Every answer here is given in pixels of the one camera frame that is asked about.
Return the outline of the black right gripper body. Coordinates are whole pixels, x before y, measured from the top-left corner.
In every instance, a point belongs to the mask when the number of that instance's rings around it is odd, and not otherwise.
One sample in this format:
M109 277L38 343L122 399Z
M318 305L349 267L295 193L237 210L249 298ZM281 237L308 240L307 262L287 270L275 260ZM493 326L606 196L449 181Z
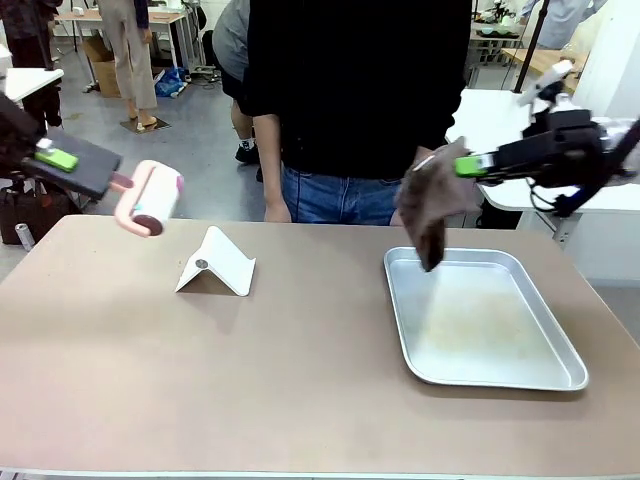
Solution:
M601 170L601 129L589 110L534 113L523 131L527 176L539 185L584 185Z

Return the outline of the person's right hand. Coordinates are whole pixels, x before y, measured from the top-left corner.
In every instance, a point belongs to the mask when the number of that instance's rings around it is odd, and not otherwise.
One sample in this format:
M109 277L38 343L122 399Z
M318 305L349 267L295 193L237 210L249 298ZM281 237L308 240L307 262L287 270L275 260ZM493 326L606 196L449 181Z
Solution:
M266 202L264 220L273 223L291 223L292 218L288 206L283 198Z

